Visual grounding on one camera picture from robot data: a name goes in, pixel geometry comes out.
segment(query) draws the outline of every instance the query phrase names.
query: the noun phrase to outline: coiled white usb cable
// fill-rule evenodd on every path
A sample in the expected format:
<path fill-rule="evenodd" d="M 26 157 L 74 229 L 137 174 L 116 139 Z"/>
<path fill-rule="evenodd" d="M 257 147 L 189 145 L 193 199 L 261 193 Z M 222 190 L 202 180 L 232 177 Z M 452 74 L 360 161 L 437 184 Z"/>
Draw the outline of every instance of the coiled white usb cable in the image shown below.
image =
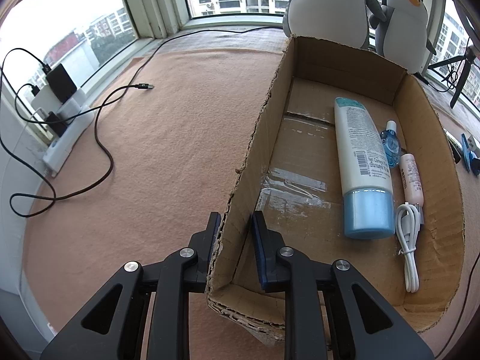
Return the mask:
<path fill-rule="evenodd" d="M 415 250 L 420 230 L 420 213 L 413 204 L 405 202 L 395 211 L 395 233 L 402 246 L 399 254 L 405 257 L 405 288 L 407 292 L 417 292 L 419 289 L 419 275 L 415 264 Z"/>

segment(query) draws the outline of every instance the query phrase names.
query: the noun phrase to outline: white bottle cap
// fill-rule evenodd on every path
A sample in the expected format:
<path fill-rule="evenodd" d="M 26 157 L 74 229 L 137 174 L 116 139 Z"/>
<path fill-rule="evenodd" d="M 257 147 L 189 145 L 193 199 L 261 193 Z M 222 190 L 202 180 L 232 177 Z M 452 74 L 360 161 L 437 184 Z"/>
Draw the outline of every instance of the white bottle cap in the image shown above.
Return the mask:
<path fill-rule="evenodd" d="M 393 130 L 395 134 L 397 133 L 397 124 L 393 120 L 387 122 L 387 128 L 385 130 Z"/>

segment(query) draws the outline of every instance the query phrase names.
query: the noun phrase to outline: small penguin plush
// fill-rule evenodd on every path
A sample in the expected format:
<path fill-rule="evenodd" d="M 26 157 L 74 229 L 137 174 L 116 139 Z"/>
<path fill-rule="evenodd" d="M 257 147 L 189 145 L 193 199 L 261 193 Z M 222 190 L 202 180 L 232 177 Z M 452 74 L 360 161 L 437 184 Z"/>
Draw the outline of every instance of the small penguin plush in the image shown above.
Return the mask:
<path fill-rule="evenodd" d="M 287 36 L 309 36 L 368 48 L 366 6 L 379 21 L 386 20 L 377 0 L 290 0 L 283 16 L 283 31 Z"/>
<path fill-rule="evenodd" d="M 375 29 L 377 54 L 417 73 L 422 66 L 425 47 L 437 55 L 427 38 L 428 13 L 422 0 L 382 0 L 386 21 L 370 15 Z"/>

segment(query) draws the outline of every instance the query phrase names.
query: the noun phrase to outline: large penguin plush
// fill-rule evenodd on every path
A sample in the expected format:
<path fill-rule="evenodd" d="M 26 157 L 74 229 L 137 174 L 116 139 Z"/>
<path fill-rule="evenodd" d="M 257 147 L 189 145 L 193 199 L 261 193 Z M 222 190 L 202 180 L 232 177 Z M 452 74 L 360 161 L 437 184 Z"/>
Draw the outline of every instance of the large penguin plush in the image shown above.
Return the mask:
<path fill-rule="evenodd" d="M 290 0 L 283 31 L 368 48 L 367 6 L 379 21 L 386 20 L 377 0 Z"/>
<path fill-rule="evenodd" d="M 417 73 L 422 66 L 425 47 L 437 55 L 427 38 L 428 13 L 422 0 L 382 0 L 386 21 L 370 15 L 375 29 L 377 54 Z"/>

